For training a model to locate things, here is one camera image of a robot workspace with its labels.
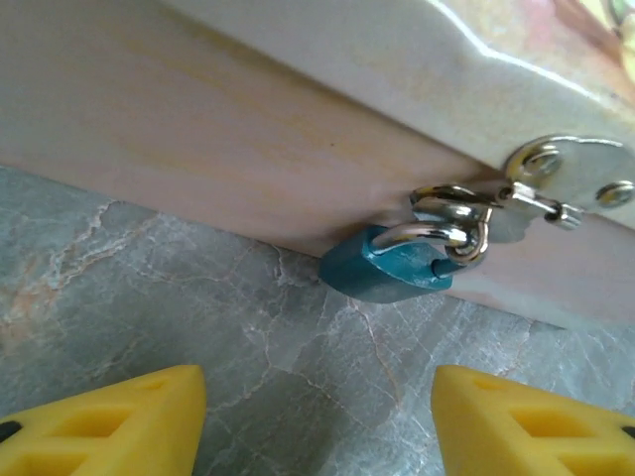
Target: yellow plastic object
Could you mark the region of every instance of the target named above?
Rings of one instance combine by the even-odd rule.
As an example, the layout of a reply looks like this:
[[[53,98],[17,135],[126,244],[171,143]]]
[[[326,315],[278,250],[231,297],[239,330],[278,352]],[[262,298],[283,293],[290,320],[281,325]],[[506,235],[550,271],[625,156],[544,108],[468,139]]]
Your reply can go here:
[[[458,366],[432,409],[446,476],[635,475],[629,416]]]
[[[0,476],[190,476],[204,417],[199,367],[148,374],[0,419]]]

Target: light wood surface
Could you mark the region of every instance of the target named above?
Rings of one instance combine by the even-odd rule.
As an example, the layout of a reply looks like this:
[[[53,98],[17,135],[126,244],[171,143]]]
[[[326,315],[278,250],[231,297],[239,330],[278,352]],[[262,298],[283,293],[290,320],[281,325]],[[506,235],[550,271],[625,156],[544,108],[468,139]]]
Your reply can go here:
[[[394,221],[412,188],[495,174],[151,1],[5,2],[0,19],[9,166],[314,255]],[[497,247],[452,292],[560,325],[635,319],[632,232],[560,233]]]

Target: teal padlock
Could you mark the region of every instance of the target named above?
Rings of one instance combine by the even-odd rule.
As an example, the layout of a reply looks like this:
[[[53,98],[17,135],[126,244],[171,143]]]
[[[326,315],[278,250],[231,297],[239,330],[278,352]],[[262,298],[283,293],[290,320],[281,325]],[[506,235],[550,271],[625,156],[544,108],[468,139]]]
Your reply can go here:
[[[458,263],[433,245],[470,246],[469,233],[450,223],[418,221],[393,228],[372,225],[329,250],[319,276],[355,299],[390,303],[447,290]]]

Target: padlock body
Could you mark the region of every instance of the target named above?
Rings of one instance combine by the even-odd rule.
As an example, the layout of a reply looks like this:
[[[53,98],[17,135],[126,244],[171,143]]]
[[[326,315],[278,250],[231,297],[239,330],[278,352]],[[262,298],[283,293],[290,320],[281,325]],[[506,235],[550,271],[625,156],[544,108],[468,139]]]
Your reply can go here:
[[[449,289],[452,278],[437,278],[432,261],[445,255],[425,243],[405,244],[382,254],[372,240],[386,231],[369,226],[329,250],[321,259],[319,276],[332,288],[355,299],[390,303]]]

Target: marble floor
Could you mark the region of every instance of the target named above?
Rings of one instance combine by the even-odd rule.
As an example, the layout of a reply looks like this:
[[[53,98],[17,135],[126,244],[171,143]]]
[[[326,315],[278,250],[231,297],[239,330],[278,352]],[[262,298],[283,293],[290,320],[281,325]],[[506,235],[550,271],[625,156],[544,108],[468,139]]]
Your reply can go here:
[[[635,415],[635,329],[561,330],[442,295],[364,304],[316,266],[0,168],[0,415],[196,363],[196,476],[443,475],[440,364]]]

